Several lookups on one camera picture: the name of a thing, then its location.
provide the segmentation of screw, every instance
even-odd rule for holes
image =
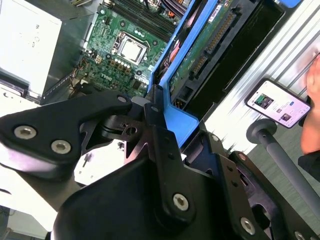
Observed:
[[[238,156],[239,156],[239,158],[240,158],[241,160],[243,160],[243,161],[245,161],[245,160],[247,159],[246,156],[243,155],[242,153],[239,153]]]
[[[155,106],[152,106],[151,109],[155,112],[159,112],[158,108],[156,108]]]
[[[14,135],[19,139],[33,139],[37,131],[31,126],[18,126],[14,129]]]
[[[180,193],[176,193],[173,196],[174,205],[181,211],[187,211],[189,208],[189,202],[185,196]]]
[[[65,140],[55,140],[51,144],[51,149],[57,154],[67,154],[71,151],[71,145]]]
[[[305,240],[304,236],[302,236],[302,234],[298,231],[295,231],[294,235],[295,235],[296,239],[298,239],[298,240]]]
[[[212,134],[212,138],[213,138],[213,140],[215,140],[216,142],[219,142],[219,138],[218,138],[216,135],[213,135],[213,134]]]
[[[127,102],[127,100],[123,96],[118,96],[118,100],[123,103]]]
[[[250,235],[255,235],[256,230],[254,225],[250,222],[249,219],[247,219],[246,217],[242,217],[240,219],[241,225],[243,227],[243,229]]]

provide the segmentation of cable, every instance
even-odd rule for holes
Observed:
[[[149,7],[149,2],[148,0],[144,0],[144,4],[146,6],[146,9],[148,9],[150,11],[150,7]]]
[[[184,6],[182,6],[180,3],[178,3],[177,1],[175,1],[175,0],[166,0],[166,1],[170,2],[177,9],[180,9],[183,12],[183,14],[186,13],[187,9]]]
[[[167,2],[166,0],[161,0],[162,5],[169,10],[170,12],[174,13],[178,18],[182,18],[184,16],[184,12],[182,12],[180,9],[176,9],[170,2]]]

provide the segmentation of smartphone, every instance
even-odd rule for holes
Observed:
[[[290,129],[300,121],[311,107],[279,84],[262,79],[244,100],[245,104]]]

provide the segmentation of white label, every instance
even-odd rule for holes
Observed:
[[[214,21],[214,19],[218,15],[221,8],[222,8],[222,4],[219,4],[218,6],[216,6],[215,10],[213,11],[211,17],[208,20],[209,23],[212,23]]]
[[[149,65],[148,70],[149,70],[149,71],[153,71],[154,68],[155,68],[155,66]]]

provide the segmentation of black plastic bracket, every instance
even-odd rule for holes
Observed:
[[[69,176],[82,154],[81,124],[126,114],[131,106],[128,97],[108,90],[1,117],[0,143],[7,157],[2,157],[0,163],[44,179]],[[35,136],[17,137],[15,129],[20,126],[32,127]],[[70,151],[66,154],[53,151],[52,144],[56,140],[68,142]]]

